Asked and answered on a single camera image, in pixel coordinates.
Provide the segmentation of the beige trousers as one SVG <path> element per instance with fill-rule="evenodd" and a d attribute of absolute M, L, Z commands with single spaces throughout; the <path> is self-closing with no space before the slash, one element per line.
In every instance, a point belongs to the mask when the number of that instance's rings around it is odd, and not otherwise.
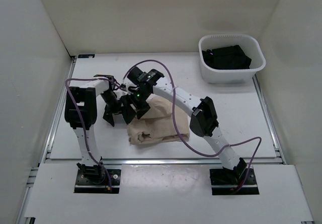
<path fill-rule="evenodd" d="M 172 103 L 157 95 L 147 99 L 150 106 L 140 119 L 127 125 L 129 143 L 133 145 L 179 141 L 172 116 Z"/>

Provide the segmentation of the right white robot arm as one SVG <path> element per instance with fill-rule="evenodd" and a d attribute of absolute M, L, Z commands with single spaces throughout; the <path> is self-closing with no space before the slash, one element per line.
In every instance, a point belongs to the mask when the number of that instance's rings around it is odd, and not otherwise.
<path fill-rule="evenodd" d="M 228 184 L 241 182 L 247 164 L 222 135 L 211 98 L 199 98 L 175 87 L 172 77 L 166 78 L 156 69 L 144 72 L 134 66 L 125 76 L 136 87 L 121 97 L 122 116 L 127 124 L 148 112 L 150 106 L 146 100 L 151 94 L 165 98 L 187 113 L 190 130 L 205 139 L 221 160 L 223 169 L 219 175 L 220 181 Z"/>

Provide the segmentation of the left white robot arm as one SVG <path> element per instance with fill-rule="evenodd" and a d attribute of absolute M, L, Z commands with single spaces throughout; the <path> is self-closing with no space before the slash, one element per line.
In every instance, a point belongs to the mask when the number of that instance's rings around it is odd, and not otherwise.
<path fill-rule="evenodd" d="M 77 164 L 83 176 L 95 184 L 103 181 L 111 188 L 111 175 L 104 167 L 95 140 L 97 96 L 113 93 L 120 84 L 111 75 L 95 75 L 91 79 L 65 80 L 66 102 L 64 118 L 76 134 L 82 160 Z"/>

